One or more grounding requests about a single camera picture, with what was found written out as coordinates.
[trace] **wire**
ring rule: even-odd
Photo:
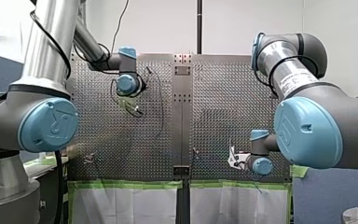
[[[159,77],[159,74],[155,71],[152,71],[150,67],[146,67],[147,72],[149,73],[149,76],[147,77],[147,81],[150,78],[150,75],[155,74],[158,79],[158,94],[159,94],[159,101],[161,106],[161,126],[159,128],[158,133],[155,136],[155,139],[159,138],[161,136],[162,131],[164,130],[164,122],[165,122],[165,113],[164,113],[164,100],[162,98],[162,87],[161,87],[161,78]]]
[[[43,33],[48,37],[48,39],[53,42],[53,44],[55,45],[56,49],[58,50],[59,54],[61,55],[63,61],[66,64],[66,68],[67,68],[67,75],[66,75],[66,79],[68,79],[71,76],[71,64],[69,62],[68,57],[66,57],[65,52],[63,51],[63,49],[61,48],[60,44],[54,39],[53,36],[51,36],[51,34],[48,33],[48,31],[46,31],[46,29],[43,27],[43,25],[39,22],[39,19],[36,17],[36,15],[34,14],[34,11],[32,11],[30,13],[31,19],[34,21],[34,23],[40,28],[40,30],[43,31]]]
[[[271,89],[272,93],[276,96],[277,93],[275,91],[275,88],[274,86],[272,85],[272,76],[274,75],[274,72],[275,70],[278,68],[279,65],[281,65],[282,63],[285,63],[289,60],[292,60],[292,59],[306,59],[308,61],[310,61],[312,63],[312,65],[315,67],[315,76],[318,76],[319,74],[319,67],[318,67],[318,64],[310,57],[308,56],[305,56],[305,55],[295,55],[295,56],[290,56],[290,57],[287,57],[287,58],[284,58],[284,59],[281,59],[279,60],[277,63],[275,63],[275,65],[271,68],[271,71],[269,72],[269,76],[268,76],[268,85],[269,85],[269,88]]]
[[[255,73],[255,78],[257,79],[258,82],[260,82],[261,84],[263,84],[264,86],[269,87],[269,84],[267,82],[264,82],[263,80],[261,80],[261,78],[258,76],[257,72],[254,71]]]
[[[126,10],[127,10],[128,5],[129,5],[129,2],[130,2],[130,0],[127,0],[126,6],[124,6],[124,9],[121,12],[120,18],[118,19],[117,29],[116,29],[116,32],[115,32],[115,36],[113,37],[112,49],[110,50],[111,52],[113,52],[113,50],[115,48],[116,37],[117,37],[118,31],[120,30],[121,20],[123,19],[124,13],[126,13]]]
[[[63,206],[63,168],[62,168],[61,152],[55,151],[54,155],[57,161],[57,172],[58,172],[58,199],[57,199],[57,210],[54,218],[54,224],[60,224],[62,206]]]

